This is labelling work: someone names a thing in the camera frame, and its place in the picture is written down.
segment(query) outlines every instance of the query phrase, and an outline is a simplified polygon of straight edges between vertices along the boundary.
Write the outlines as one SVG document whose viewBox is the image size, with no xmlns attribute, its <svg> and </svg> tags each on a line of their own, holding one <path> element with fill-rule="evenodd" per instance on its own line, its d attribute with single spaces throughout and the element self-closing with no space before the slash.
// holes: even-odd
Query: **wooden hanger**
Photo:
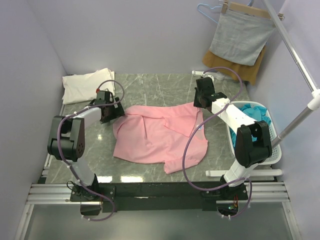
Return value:
<svg viewBox="0 0 320 240">
<path fill-rule="evenodd" d="M 237 3 L 237 2 L 230 2 L 230 4 L 229 4 L 229 0 L 224 1 L 221 13 L 225 14 L 227 12 L 227 9 L 230 9 L 230 10 L 236 11 L 236 12 L 241 12 L 241 13 L 253 15 L 256 17 L 271 19 L 268 11 L 266 11 L 266 10 L 252 7 L 252 6 L 247 6 L 247 5 L 244 5 L 241 3 Z M 278 17 L 281 21 L 283 19 L 285 19 L 284 15 L 282 13 L 279 13 Z"/>
</svg>

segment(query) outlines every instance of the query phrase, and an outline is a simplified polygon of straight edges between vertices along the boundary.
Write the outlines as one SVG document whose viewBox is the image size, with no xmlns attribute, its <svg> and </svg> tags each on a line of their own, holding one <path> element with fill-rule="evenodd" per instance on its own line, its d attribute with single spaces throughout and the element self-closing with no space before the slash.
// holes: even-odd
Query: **blue garment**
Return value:
<svg viewBox="0 0 320 240">
<path fill-rule="evenodd" d="M 263 106 L 255 106 L 252 108 L 250 103 L 247 103 L 243 105 L 243 107 L 238 107 L 238 108 L 247 116 L 257 120 L 258 122 L 265 121 L 268 125 L 271 124 L 270 117 L 266 116 L 267 109 Z M 233 148 L 235 148 L 237 135 L 231 128 L 230 128 L 230 134 L 231 134 Z M 257 138 L 252 137 L 252 141 L 254 142 L 255 140 L 257 140 Z"/>
</svg>

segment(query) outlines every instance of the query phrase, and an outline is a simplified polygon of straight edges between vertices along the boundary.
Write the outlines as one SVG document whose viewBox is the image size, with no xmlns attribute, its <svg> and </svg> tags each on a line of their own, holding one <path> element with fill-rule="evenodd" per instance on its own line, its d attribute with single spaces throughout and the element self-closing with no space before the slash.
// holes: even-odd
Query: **clothes rail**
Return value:
<svg viewBox="0 0 320 240">
<path fill-rule="evenodd" d="M 306 83 L 308 84 L 313 99 L 307 104 L 307 107 L 291 122 L 289 125 L 278 135 L 274 140 L 272 140 L 272 148 L 275 148 L 289 133 L 291 133 L 297 126 L 299 126 L 311 113 L 317 110 L 320 106 L 320 89 L 318 88 L 316 82 L 312 78 L 307 67 L 304 65 L 302 59 L 298 55 L 296 48 L 291 41 L 289 34 L 282 22 L 279 20 L 279 17 L 275 9 L 270 4 L 269 0 L 262 0 L 265 8 L 270 14 L 272 21 L 274 22 L 276 28 L 278 29 L 286 47 L 288 48 L 292 58 L 299 67 L 300 72 L 302 73 Z"/>
<path fill-rule="evenodd" d="M 296 48 L 293 44 L 293 42 L 291 41 L 287 30 L 285 29 L 284 25 L 282 24 L 282 22 L 279 20 L 279 17 L 275 11 L 275 9 L 272 7 L 272 5 L 270 4 L 269 0 L 262 0 L 265 8 L 267 9 L 267 11 L 270 14 L 271 19 L 274 22 L 274 25 L 276 26 L 276 28 L 278 29 L 286 47 L 288 48 L 291 56 L 293 57 L 294 61 L 296 62 L 296 64 L 299 67 L 300 72 L 302 73 L 306 83 L 308 84 L 311 92 L 315 91 L 318 89 L 318 86 L 316 84 L 316 82 L 314 81 L 314 79 L 312 78 L 310 72 L 308 71 L 307 67 L 304 65 L 302 59 L 300 58 L 300 56 L 298 55 Z"/>
</svg>

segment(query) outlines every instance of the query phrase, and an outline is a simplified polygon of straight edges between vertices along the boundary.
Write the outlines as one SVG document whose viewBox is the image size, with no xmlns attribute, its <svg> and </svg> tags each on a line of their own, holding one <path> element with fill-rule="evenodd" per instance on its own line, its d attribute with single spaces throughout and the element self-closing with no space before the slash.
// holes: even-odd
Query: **pink shirt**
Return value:
<svg viewBox="0 0 320 240">
<path fill-rule="evenodd" d="M 202 111 L 192 102 L 169 107 L 131 106 L 113 124 L 113 156 L 140 164 L 164 163 L 167 174 L 180 171 L 187 141 L 202 121 Z M 185 167 L 197 165 L 207 147 L 202 127 L 189 145 Z"/>
</svg>

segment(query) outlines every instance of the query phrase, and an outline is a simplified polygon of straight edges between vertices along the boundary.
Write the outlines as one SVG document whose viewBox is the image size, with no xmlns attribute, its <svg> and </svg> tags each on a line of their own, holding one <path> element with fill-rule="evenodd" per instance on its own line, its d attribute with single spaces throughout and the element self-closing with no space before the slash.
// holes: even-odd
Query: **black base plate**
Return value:
<svg viewBox="0 0 320 240">
<path fill-rule="evenodd" d="M 220 181 L 195 182 L 200 188 L 214 188 L 223 184 Z M 236 188 L 224 187 L 216 191 L 200 191 L 191 187 L 187 182 L 159 183 L 99 183 L 100 193 L 114 201 L 117 211 L 139 210 L 183 210 L 202 209 L 216 211 L 216 201 L 247 200 L 248 194 L 244 184 Z M 100 197 L 88 199 L 83 195 L 71 194 L 71 202 L 100 201 Z M 103 199 L 102 211 L 111 212 L 112 205 Z"/>
</svg>

